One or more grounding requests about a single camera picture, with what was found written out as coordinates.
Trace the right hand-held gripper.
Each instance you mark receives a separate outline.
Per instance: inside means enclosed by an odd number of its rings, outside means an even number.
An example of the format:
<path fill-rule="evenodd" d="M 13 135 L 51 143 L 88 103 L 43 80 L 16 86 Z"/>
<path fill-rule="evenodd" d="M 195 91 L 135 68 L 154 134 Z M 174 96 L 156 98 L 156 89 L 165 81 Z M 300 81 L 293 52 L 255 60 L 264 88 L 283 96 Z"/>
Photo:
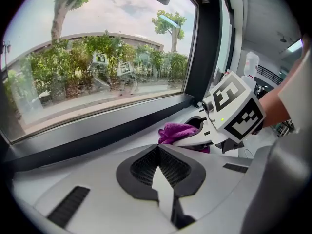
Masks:
<path fill-rule="evenodd" d="M 203 99 L 206 117 L 194 116 L 185 124 L 198 131 L 175 142 L 189 148 L 214 144 L 225 153 L 243 146 L 242 140 L 264 120 L 266 114 L 254 91 L 236 73 L 230 72 Z"/>

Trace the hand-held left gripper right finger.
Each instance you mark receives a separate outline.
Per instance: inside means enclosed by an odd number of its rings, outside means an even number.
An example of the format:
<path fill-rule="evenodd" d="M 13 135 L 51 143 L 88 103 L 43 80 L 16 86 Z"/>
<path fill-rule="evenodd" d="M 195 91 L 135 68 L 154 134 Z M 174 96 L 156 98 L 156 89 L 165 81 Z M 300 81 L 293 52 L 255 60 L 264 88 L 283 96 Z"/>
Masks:
<path fill-rule="evenodd" d="M 267 147 L 257 150 L 253 159 L 205 154 L 171 145 L 159 145 L 159 149 L 189 157 L 206 170 L 196 194 L 179 200 L 183 213 L 195 220 L 187 229 L 242 228 L 264 173 Z"/>

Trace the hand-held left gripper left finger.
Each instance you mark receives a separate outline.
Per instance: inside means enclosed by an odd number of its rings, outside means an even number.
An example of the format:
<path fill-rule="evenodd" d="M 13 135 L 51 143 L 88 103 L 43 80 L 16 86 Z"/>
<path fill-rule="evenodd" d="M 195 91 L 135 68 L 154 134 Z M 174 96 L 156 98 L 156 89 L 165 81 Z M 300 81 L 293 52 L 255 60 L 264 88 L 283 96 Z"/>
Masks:
<path fill-rule="evenodd" d="M 171 234 L 153 178 L 156 144 L 97 158 L 46 191 L 35 209 L 71 234 Z"/>

